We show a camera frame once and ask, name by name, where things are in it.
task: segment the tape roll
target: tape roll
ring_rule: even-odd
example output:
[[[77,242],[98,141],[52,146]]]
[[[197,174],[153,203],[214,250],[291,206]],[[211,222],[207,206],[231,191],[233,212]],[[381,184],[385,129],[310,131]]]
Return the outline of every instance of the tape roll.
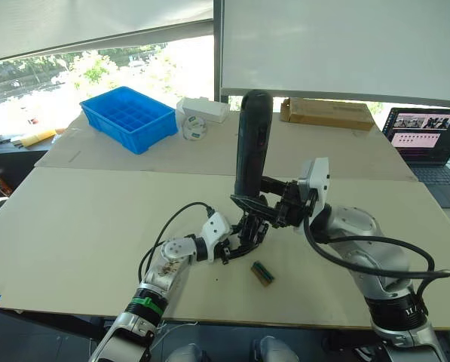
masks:
[[[187,140],[201,140],[207,134],[206,122],[199,117],[187,117],[182,124],[182,135]]]

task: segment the cardboard box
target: cardboard box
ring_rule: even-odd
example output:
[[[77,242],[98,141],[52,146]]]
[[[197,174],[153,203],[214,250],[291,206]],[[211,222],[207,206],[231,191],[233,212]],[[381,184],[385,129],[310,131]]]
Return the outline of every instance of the cardboard box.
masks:
[[[364,103],[331,102],[288,98],[283,101],[280,119],[284,122],[370,130],[374,118]]]

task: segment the floor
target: floor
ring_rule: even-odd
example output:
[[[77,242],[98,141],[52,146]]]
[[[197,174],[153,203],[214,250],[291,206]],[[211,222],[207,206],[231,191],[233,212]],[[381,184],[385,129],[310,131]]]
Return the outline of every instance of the floor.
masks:
[[[178,324],[168,324],[166,331]],[[254,339],[271,335],[286,342],[301,362],[356,362],[350,352],[328,352],[322,348],[323,330],[270,327],[183,325],[167,334],[152,351],[152,362],[165,361],[176,348],[197,343],[213,362],[248,361]],[[0,314],[0,361],[5,362],[85,362],[96,343],[47,327]],[[450,362],[450,348],[447,347]]]

